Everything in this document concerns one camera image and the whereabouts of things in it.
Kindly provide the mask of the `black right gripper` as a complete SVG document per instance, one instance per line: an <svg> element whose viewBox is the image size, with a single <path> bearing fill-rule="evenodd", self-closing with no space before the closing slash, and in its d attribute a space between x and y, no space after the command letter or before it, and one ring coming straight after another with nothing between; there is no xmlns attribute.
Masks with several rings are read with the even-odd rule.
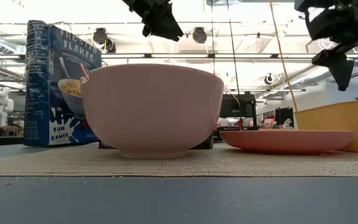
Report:
<svg viewBox="0 0 358 224"><path fill-rule="evenodd" d="M358 0L295 0L295 10L305 14L312 40L327 39L337 44L358 45ZM343 52L322 50L312 64L326 67L339 91L349 86L354 61Z"/></svg>

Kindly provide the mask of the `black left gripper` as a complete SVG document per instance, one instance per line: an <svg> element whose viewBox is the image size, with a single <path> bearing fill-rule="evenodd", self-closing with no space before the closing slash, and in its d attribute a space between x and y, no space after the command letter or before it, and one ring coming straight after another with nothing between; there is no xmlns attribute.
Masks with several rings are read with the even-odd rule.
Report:
<svg viewBox="0 0 358 224"><path fill-rule="evenodd" d="M170 0L121 0L131 12L143 14L143 36L163 37L178 42L183 31L172 12Z"/></svg>

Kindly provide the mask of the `pink plate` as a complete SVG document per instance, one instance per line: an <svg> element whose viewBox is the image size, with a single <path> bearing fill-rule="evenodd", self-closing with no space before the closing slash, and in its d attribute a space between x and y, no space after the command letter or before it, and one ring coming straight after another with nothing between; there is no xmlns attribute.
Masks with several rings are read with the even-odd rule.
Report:
<svg viewBox="0 0 358 224"><path fill-rule="evenodd" d="M222 140L247 152L266 154L322 154L348 146L353 131L260 129L257 131L221 131Z"/></svg>

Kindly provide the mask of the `spoon with red handle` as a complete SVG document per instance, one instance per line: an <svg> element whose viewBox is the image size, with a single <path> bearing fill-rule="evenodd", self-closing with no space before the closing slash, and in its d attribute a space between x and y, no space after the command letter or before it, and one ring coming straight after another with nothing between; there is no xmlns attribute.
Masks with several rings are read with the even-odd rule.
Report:
<svg viewBox="0 0 358 224"><path fill-rule="evenodd" d="M89 75L87 74L87 72L86 72L86 70L85 70L85 68L84 68L82 63L80 64L80 67L81 67L81 70L83 72L83 76L84 76L85 80L86 81L89 80Z"/></svg>

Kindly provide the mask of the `blue frosted flakes cereal box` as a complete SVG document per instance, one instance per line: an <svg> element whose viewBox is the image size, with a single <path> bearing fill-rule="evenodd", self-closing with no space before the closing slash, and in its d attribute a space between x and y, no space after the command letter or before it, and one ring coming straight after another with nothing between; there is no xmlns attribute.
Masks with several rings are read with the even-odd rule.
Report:
<svg viewBox="0 0 358 224"><path fill-rule="evenodd" d="M24 145L98 141L85 118L80 64L86 72L101 67L101 51L71 32L36 20L27 23L25 47Z"/></svg>

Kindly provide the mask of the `orange plastic tray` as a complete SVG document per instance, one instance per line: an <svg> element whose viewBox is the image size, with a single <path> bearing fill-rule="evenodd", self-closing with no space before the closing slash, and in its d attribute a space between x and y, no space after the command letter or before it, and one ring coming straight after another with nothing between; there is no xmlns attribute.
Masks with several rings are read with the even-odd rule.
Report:
<svg viewBox="0 0 358 224"><path fill-rule="evenodd" d="M354 140L343 150L358 152L358 100L297 111L295 118L298 129L355 132Z"/></svg>

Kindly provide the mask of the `white bowl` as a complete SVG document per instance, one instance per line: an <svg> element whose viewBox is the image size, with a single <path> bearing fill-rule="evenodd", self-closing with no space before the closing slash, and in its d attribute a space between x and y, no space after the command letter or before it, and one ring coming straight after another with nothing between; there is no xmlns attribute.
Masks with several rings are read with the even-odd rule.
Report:
<svg viewBox="0 0 358 224"><path fill-rule="evenodd" d="M122 157L169 159L208 139L219 118L223 81L195 68L126 64L81 78L86 120Z"/></svg>

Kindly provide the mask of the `beige woven placemat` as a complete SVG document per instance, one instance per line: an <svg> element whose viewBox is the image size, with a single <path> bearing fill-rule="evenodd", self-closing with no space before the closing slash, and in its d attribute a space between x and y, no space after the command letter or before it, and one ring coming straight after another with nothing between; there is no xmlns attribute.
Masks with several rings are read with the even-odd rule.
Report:
<svg viewBox="0 0 358 224"><path fill-rule="evenodd" d="M97 144L31 148L0 157L0 176L358 177L358 153L251 154L225 144L178 159L128 159Z"/></svg>

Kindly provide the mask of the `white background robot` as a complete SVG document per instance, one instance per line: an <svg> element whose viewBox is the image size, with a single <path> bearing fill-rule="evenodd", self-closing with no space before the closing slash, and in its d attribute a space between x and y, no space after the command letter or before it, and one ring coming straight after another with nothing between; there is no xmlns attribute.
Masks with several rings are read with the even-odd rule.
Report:
<svg viewBox="0 0 358 224"><path fill-rule="evenodd" d="M9 98L11 89L0 87L0 126L7 125L7 114L14 110L14 101Z"/></svg>

